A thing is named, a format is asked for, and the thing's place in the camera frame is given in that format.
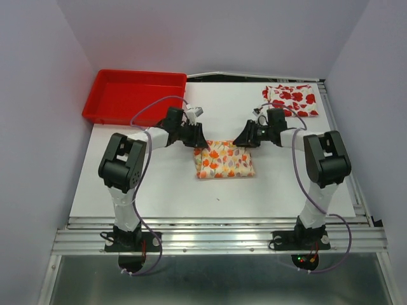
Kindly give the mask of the orange floral print skirt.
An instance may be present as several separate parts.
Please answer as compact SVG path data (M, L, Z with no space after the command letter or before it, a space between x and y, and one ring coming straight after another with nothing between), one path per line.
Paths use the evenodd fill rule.
M199 179L228 179L253 177L256 172L248 148L238 147L232 141L207 141L208 148L193 151Z

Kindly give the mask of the red poppy print skirt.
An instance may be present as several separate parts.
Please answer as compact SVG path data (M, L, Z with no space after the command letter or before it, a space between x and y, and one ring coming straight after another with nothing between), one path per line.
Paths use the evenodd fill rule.
M262 96L270 108L283 109L285 116L293 116L293 110L299 117L319 115L314 90L310 85L266 86Z

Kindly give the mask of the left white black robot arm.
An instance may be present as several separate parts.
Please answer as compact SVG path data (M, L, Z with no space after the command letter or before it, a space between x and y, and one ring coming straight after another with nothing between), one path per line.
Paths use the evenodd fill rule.
M159 240L151 231L142 232L144 221L136 208L137 192L153 150L177 141L192 148L208 146L202 124L197 121L202 113L201 107L170 107L156 126L132 135L112 134L98 168L114 207L113 230L100 234L107 252L138 252L147 247L149 240Z

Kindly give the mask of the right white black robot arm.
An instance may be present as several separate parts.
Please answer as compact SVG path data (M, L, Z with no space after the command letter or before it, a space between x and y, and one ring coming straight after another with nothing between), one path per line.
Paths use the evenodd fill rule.
M241 134L233 141L238 147L257 148L263 141L291 149L291 154L302 151L310 187L300 189L306 197L303 210L291 231L274 231L269 248L276 251L329 250L326 232L328 209L338 186L352 170L352 165L340 133L308 132L306 127L289 128L286 110L269 109L266 123L247 121Z

